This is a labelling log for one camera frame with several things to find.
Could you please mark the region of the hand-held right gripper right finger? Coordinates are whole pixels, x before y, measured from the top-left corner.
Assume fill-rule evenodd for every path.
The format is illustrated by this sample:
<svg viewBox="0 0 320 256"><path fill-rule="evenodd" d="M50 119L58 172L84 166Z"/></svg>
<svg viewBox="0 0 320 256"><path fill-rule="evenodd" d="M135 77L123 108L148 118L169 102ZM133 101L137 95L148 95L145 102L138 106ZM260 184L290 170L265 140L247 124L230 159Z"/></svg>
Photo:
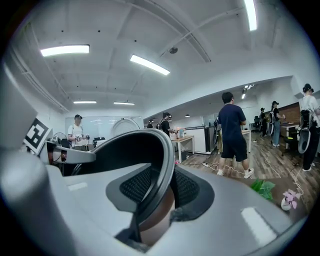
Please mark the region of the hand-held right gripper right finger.
<svg viewBox="0 0 320 256"><path fill-rule="evenodd" d="M177 165L170 186L175 208L152 256L279 256L305 223L234 179Z"/></svg>

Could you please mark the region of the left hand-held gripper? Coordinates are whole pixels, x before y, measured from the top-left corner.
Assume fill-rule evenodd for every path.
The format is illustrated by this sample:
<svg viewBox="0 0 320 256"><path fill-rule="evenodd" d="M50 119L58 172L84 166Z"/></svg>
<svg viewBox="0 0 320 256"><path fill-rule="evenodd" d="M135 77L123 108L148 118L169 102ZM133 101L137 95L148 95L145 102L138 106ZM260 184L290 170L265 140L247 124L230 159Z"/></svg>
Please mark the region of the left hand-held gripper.
<svg viewBox="0 0 320 256"><path fill-rule="evenodd" d="M90 151L75 150L57 146L53 130L38 118L32 122L23 139L27 152L40 158L46 165L54 163L85 164L96 160L96 154Z"/></svg>

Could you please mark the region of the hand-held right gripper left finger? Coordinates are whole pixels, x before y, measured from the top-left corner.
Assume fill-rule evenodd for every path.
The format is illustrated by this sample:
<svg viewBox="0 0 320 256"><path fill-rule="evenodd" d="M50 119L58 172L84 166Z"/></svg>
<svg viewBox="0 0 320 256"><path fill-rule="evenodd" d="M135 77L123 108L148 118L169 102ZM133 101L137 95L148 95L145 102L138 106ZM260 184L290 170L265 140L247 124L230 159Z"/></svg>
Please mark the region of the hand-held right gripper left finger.
<svg viewBox="0 0 320 256"><path fill-rule="evenodd" d="M70 192L98 227L119 242L146 253L139 230L139 205L150 188L150 164L65 177Z"/></svg>

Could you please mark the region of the metal pot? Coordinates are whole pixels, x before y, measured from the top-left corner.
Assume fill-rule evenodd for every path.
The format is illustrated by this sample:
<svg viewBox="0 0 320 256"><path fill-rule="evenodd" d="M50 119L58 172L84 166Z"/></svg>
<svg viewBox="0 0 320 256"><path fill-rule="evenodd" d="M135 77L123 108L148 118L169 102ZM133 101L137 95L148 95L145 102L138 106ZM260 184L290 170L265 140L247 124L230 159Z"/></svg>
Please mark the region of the metal pot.
<svg viewBox="0 0 320 256"><path fill-rule="evenodd" d="M137 164L150 165L150 188L138 206L139 231L160 223L174 204L171 187L175 152L171 139L162 131L140 129L118 135L96 147L96 160L75 166L72 176L117 170Z"/></svg>

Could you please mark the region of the dark blue rice cooker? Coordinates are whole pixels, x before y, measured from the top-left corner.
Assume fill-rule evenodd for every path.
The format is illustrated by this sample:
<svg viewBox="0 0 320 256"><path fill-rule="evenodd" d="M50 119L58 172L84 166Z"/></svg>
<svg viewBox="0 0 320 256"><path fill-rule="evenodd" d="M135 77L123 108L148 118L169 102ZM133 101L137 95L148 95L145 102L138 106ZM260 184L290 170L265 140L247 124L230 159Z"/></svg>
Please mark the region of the dark blue rice cooker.
<svg viewBox="0 0 320 256"><path fill-rule="evenodd" d="M116 121L111 128L111 135L113 137L124 133L139 130L139 125L131 118L121 118Z"/></svg>

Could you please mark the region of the small pink-white flower ornament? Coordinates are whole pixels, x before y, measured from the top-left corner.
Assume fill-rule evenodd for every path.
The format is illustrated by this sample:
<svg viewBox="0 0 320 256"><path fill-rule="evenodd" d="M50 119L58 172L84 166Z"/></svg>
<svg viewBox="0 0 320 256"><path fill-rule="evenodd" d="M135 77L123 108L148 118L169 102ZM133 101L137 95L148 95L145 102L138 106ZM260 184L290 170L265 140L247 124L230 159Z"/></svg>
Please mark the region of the small pink-white flower ornament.
<svg viewBox="0 0 320 256"><path fill-rule="evenodd" d="M296 209L298 205L298 200L301 197L301 193L295 192L291 189L283 193L283 199L281 200L280 206L284 211L289 211L291 209Z"/></svg>

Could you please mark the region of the white office partition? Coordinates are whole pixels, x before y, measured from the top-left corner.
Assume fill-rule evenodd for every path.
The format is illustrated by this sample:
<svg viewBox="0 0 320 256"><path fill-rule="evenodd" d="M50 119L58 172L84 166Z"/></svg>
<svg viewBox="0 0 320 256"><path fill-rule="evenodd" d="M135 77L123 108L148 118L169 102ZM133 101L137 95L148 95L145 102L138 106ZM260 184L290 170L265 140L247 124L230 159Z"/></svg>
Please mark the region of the white office partition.
<svg viewBox="0 0 320 256"><path fill-rule="evenodd" d="M208 128L195 129L194 136L194 151L201 154L211 153L211 137Z"/></svg>

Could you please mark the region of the wood-top white-leg table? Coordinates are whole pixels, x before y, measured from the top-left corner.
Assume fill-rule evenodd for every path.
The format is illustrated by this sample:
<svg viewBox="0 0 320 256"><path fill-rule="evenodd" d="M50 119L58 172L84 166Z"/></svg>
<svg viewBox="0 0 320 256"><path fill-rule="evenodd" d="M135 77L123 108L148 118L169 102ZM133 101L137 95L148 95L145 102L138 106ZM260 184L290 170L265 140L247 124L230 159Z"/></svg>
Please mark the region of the wood-top white-leg table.
<svg viewBox="0 0 320 256"><path fill-rule="evenodd" d="M251 152L251 146L252 146L252 131L251 130L242 130L241 131L242 135L247 136L247 151L250 153Z"/></svg>
<svg viewBox="0 0 320 256"><path fill-rule="evenodd" d="M177 144L177 148L178 148L178 161L180 163L182 163L182 143L187 142L187 141L191 141L192 143L192 154L195 154L195 138L193 135L187 135L181 138L171 138L171 141L173 143Z"/></svg>

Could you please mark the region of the green leaf sprig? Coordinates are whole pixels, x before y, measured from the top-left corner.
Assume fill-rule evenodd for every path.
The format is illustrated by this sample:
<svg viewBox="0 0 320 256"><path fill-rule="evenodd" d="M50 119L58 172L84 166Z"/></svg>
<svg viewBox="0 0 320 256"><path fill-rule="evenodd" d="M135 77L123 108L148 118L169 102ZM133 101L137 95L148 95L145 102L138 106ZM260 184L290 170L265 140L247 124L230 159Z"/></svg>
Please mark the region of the green leaf sprig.
<svg viewBox="0 0 320 256"><path fill-rule="evenodd" d="M256 179L250 187L264 199L269 201L273 200L272 189L275 187L275 184L271 181Z"/></svg>

